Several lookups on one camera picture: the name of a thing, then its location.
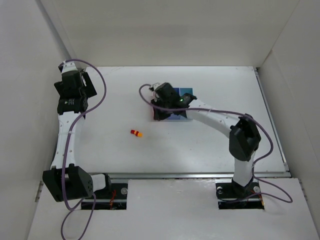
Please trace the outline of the red and orange lego stack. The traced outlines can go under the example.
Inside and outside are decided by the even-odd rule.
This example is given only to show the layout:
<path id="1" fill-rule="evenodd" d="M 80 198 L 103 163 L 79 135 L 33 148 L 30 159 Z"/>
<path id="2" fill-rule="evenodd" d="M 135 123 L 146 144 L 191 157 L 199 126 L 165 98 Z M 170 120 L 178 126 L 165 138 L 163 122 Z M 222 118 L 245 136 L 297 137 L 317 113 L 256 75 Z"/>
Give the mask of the red and orange lego stack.
<path id="1" fill-rule="evenodd" d="M 135 135 L 136 137 L 139 137 L 139 138 L 142 138 L 142 137 L 143 137 L 143 133 L 141 133 L 141 132 L 138 131 L 138 130 L 132 129 L 132 130 L 130 131 L 130 133 L 131 133 L 132 135 Z"/>

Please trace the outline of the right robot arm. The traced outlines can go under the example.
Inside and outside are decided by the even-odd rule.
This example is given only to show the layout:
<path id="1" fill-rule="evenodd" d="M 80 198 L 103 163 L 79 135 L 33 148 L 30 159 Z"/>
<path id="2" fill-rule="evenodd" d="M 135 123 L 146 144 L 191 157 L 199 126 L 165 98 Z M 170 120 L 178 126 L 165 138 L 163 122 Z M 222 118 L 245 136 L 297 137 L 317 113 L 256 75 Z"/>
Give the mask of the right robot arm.
<path id="1" fill-rule="evenodd" d="M 214 112 L 214 108 L 190 93 L 179 95 L 170 83 L 156 83 L 149 88 L 153 92 L 151 104 L 166 109 L 181 111 L 163 111 L 154 108 L 154 119 L 164 120 L 171 114 L 203 123 L 225 135 L 228 150 L 234 157 L 234 174 L 231 186 L 238 198 L 249 191 L 253 181 L 252 167 L 261 135 L 249 115 L 234 117 L 228 113 Z"/>

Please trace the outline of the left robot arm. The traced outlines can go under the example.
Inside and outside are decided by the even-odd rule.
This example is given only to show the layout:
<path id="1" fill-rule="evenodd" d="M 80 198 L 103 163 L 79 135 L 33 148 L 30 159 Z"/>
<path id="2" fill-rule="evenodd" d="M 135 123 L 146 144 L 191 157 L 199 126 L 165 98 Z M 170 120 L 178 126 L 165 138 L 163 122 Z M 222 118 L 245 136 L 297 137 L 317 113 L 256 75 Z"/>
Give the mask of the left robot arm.
<path id="1" fill-rule="evenodd" d="M 77 164 L 88 99 L 97 95 L 95 87 L 84 70 L 62 71 L 61 76 L 54 84 L 59 94 L 56 150 L 50 169 L 42 174 L 56 202 L 91 198 L 97 191 L 111 191 L 112 186 L 108 174 L 90 175 Z"/>

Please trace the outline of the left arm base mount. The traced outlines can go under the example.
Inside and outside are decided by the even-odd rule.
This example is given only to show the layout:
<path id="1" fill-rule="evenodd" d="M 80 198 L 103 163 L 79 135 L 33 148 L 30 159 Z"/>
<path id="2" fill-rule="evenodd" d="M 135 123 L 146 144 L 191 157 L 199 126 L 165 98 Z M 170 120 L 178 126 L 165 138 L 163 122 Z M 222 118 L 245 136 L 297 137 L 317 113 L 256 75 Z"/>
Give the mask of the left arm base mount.
<path id="1" fill-rule="evenodd" d="M 111 184 L 111 190 L 101 189 L 94 192 L 96 196 L 95 210 L 126 210 L 128 183 L 116 182 Z"/>

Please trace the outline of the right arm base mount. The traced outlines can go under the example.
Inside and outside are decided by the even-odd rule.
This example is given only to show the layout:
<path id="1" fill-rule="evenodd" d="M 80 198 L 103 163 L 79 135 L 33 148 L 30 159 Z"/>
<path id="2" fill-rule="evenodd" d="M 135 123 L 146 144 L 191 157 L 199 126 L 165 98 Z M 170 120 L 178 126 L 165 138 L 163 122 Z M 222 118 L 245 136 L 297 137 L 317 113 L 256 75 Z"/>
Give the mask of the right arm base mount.
<path id="1" fill-rule="evenodd" d="M 231 182 L 217 182 L 216 197 L 219 210 L 264 210 L 260 185 L 254 181 L 244 192 L 236 192 Z"/>

